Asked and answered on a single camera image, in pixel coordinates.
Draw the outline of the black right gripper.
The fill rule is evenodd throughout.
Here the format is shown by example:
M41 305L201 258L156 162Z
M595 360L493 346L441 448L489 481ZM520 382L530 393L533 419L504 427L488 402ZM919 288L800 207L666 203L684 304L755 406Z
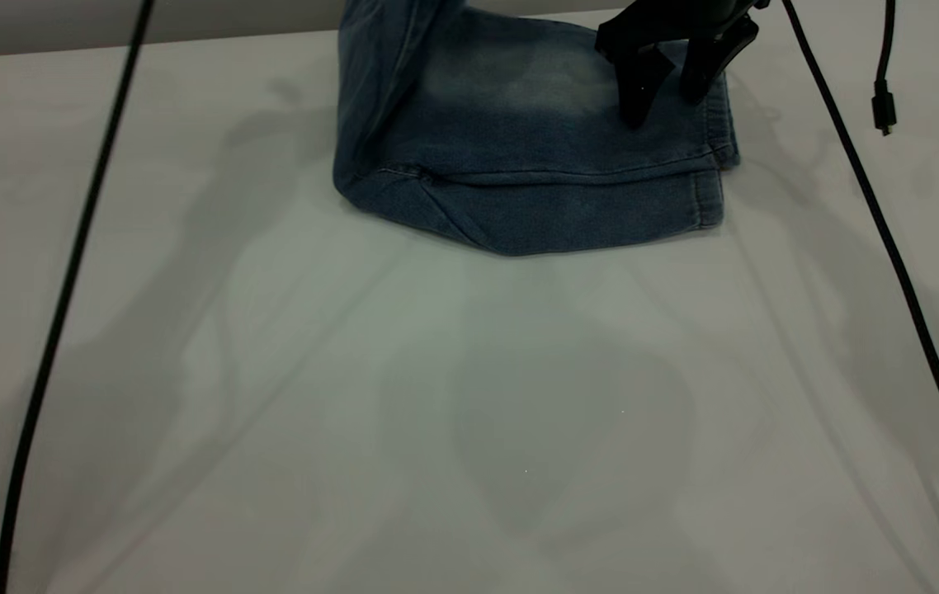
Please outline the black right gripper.
M597 52L614 67L618 115L631 130L647 120L655 97L676 68L657 46L689 39L681 97L700 104L719 75L757 39L759 26L739 20L767 1L635 1L597 29Z

